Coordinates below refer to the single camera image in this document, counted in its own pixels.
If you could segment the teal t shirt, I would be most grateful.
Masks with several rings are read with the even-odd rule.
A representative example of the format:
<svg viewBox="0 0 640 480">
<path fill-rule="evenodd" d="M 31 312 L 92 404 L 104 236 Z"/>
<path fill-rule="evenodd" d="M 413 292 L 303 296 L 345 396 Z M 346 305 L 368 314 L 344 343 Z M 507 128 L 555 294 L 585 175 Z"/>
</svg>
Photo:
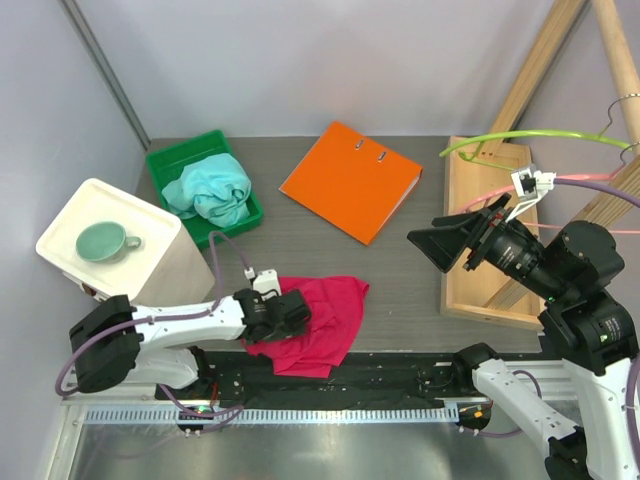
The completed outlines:
<svg viewBox="0 0 640 480">
<path fill-rule="evenodd" d="M 231 154 L 220 153 L 187 165 L 161 195 L 169 211 L 182 220 L 199 217 L 228 228 L 249 218 L 251 191 L 251 180 L 240 163 Z"/>
</svg>

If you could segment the pink plastic hanger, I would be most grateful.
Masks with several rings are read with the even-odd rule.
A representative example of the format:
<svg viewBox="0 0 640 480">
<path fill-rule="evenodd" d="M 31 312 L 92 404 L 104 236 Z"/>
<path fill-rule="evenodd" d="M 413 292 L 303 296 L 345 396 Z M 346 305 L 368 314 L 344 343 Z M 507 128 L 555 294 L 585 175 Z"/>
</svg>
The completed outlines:
<svg viewBox="0 0 640 480">
<path fill-rule="evenodd" d="M 572 181 L 578 181 L 578 182 L 587 182 L 587 181 L 593 181 L 597 186 L 603 186 L 605 182 L 608 182 L 610 180 L 612 180 L 614 178 L 614 173 L 583 173 L 583 174 L 569 174 L 569 175 L 560 175 L 558 176 L 558 179 L 564 179 L 564 180 L 572 180 Z M 479 197 L 476 197 L 475 199 L 467 202 L 466 204 L 464 204 L 462 207 L 460 207 L 457 212 L 458 213 L 468 213 L 471 208 L 481 202 L 483 202 L 484 204 L 487 204 L 491 199 L 493 199 L 494 197 L 498 197 L 504 193 L 510 193 L 512 191 L 518 192 L 517 187 L 516 187 L 517 182 L 511 181 L 510 184 L 495 189 L 493 191 L 489 191 Z M 527 223 L 525 222 L 525 225 L 528 227 L 536 227 L 536 228 L 540 228 L 540 229 L 544 229 L 544 230 L 555 230 L 555 231 L 559 231 L 560 230 L 560 226 L 559 225 L 553 225 L 553 224 L 544 224 L 544 223 Z M 639 235 L 639 231 L 638 230 L 615 230 L 615 229 L 610 229 L 609 230 L 610 233 L 613 234 L 618 234 L 618 235 L 633 235 L 633 236 L 638 236 Z"/>
</svg>

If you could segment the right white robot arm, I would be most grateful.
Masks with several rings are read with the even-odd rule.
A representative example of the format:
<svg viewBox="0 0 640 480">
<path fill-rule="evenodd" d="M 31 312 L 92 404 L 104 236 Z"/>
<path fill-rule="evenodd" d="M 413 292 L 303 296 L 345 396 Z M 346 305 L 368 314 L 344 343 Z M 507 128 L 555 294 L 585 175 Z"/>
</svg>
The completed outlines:
<svg viewBox="0 0 640 480">
<path fill-rule="evenodd" d="M 455 389 L 494 401 L 537 445 L 552 479 L 637 478 L 639 341 L 631 315 L 607 290 L 624 267 L 609 231 L 578 220 L 543 244 L 503 195 L 480 210 L 436 218 L 408 239 L 442 272 L 489 263 L 543 300 L 539 322 L 581 419 L 561 416 L 484 343 L 454 355 Z"/>
</svg>

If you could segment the magenta t shirt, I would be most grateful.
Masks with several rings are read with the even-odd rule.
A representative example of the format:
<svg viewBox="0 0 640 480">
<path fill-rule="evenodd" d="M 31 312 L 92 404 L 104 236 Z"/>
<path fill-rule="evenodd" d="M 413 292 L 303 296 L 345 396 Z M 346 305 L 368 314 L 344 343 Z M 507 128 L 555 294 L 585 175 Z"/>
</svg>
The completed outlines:
<svg viewBox="0 0 640 480">
<path fill-rule="evenodd" d="M 298 290 L 311 310 L 306 332 L 297 337 L 243 346 L 272 361 L 279 376 L 326 379 L 352 347 L 365 314 L 370 284 L 353 276 L 282 277 L 282 291 Z"/>
</svg>

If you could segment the green plastic hanger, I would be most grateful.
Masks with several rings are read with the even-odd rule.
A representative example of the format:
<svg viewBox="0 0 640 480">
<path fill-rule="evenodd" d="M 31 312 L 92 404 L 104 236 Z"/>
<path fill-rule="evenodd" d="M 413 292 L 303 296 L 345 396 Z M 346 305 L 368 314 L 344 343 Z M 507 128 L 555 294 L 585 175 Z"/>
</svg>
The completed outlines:
<svg viewBox="0 0 640 480">
<path fill-rule="evenodd" d="M 564 138 L 564 139 L 589 141 L 589 142 L 594 142 L 594 143 L 599 143 L 599 144 L 619 148 L 620 162 L 623 166 L 626 166 L 627 161 L 626 161 L 625 155 L 627 152 L 632 151 L 633 148 L 636 145 L 638 145 L 638 142 L 634 144 L 629 144 L 619 139 L 607 137 L 605 136 L 605 132 L 613 124 L 613 117 L 611 113 L 613 107 L 616 104 L 623 103 L 624 101 L 631 100 L 631 99 L 638 99 L 638 98 L 639 98 L 639 93 L 633 92 L 633 93 L 629 93 L 624 96 L 621 96 L 618 99 L 616 99 L 614 102 L 612 102 L 607 109 L 608 123 L 599 133 L 587 133 L 582 131 L 560 130 L 560 129 L 510 130 L 505 132 L 487 133 L 484 135 L 478 135 L 478 136 L 455 141 L 450 145 L 448 145 L 444 150 L 442 150 L 439 153 L 439 156 L 441 158 L 444 158 L 448 156 L 450 153 L 458 151 L 462 147 L 476 144 L 476 147 L 473 150 L 471 155 L 462 153 L 460 154 L 460 158 L 466 162 L 482 164 L 482 162 L 477 161 L 477 158 L 482 153 L 484 145 L 489 143 L 490 141 L 511 140 L 511 139 L 518 139 L 518 138 L 548 137 L 548 138 Z"/>
</svg>

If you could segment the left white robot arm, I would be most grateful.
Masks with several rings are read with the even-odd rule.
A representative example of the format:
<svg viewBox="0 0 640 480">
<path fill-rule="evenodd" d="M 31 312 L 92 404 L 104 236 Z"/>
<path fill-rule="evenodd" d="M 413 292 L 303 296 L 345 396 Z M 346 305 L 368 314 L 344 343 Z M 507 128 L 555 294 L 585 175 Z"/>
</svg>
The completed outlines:
<svg viewBox="0 0 640 480">
<path fill-rule="evenodd" d="M 126 295 L 101 303 L 69 331 L 76 386 L 61 396 L 98 393 L 121 383 L 162 384 L 205 397 L 212 373 L 198 359 L 203 341 L 273 342 L 300 336 L 311 309 L 298 290 L 280 294 L 245 288 L 214 302 L 174 307 L 134 306 Z"/>
</svg>

